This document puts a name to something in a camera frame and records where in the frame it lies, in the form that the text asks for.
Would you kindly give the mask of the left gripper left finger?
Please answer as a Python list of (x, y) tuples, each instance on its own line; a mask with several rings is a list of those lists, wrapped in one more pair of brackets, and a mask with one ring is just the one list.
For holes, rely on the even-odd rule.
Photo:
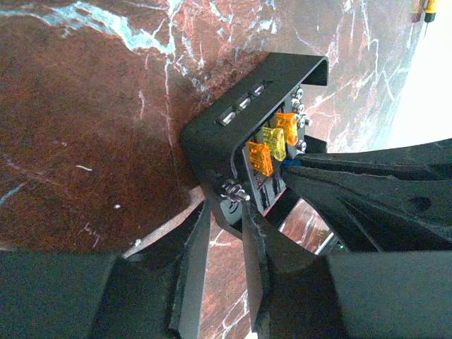
[(139, 252), (1, 253), (2, 338), (197, 338), (211, 210)]

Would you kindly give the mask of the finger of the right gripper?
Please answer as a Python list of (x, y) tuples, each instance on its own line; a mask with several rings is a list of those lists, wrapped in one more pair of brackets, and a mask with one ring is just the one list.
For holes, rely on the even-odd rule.
[(401, 180), (449, 180), (451, 140), (362, 153), (308, 153), (296, 161), (304, 167), (336, 172)]
[(350, 251), (451, 250), (451, 181), (287, 167), (284, 180)]

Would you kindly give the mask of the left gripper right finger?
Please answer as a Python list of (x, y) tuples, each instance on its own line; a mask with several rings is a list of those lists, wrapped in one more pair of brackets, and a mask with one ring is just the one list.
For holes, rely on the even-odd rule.
[(242, 212), (252, 331), (260, 338), (450, 338), (451, 252), (317, 256)]

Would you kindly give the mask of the orange blade fuse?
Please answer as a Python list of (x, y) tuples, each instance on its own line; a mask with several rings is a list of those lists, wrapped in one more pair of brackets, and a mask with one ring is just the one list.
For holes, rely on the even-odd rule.
[(283, 130), (286, 143), (295, 146), (299, 140), (297, 115), (295, 113), (277, 113), (276, 121), (277, 127)]

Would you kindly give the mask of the black fuse box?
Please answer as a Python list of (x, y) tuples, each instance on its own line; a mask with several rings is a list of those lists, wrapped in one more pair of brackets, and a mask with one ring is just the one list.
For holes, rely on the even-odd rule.
[(248, 142), (264, 143), (262, 128), (277, 128), (277, 113), (295, 112), (303, 85), (327, 83), (327, 57), (271, 53), (182, 129), (182, 149), (221, 228), (241, 237), (245, 196), (263, 215), (280, 198), (282, 163), (271, 156), (272, 175), (257, 172)]

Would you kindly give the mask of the blue blade fuse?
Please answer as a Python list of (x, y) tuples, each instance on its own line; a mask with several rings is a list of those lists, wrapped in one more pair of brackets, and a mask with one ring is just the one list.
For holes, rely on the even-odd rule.
[(284, 160), (281, 164), (283, 168), (291, 167), (291, 166), (300, 166), (301, 162), (299, 160)]

